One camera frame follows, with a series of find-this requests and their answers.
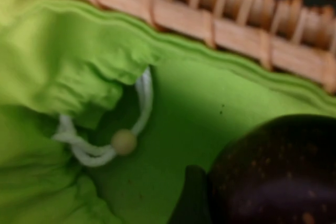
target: dark brown object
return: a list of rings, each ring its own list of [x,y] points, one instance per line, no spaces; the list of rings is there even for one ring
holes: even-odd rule
[[[335,126],[284,116],[225,147],[209,173],[213,222],[335,223]]]

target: brown round object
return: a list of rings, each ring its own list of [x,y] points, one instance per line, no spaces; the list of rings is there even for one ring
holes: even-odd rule
[[[137,137],[130,131],[122,129],[117,131],[111,140],[111,145],[118,155],[126,156],[131,154],[137,146]]]

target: green drawstring bag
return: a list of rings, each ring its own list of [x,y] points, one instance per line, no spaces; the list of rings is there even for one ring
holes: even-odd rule
[[[0,56],[0,223],[166,223],[187,164],[209,168],[279,115],[336,115],[313,83],[78,0],[0,0]],[[133,85],[149,65],[155,99],[137,151],[84,170],[52,139],[59,115],[108,144],[136,119]]]

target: white string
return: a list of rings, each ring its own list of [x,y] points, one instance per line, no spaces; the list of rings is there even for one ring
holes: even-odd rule
[[[152,76],[149,67],[135,83],[135,88],[141,112],[131,131],[135,136],[138,136],[145,128],[153,107]],[[58,129],[52,139],[71,145],[72,153],[85,166],[102,166],[117,156],[111,145],[94,146],[77,135],[72,119],[67,115],[60,115]]]

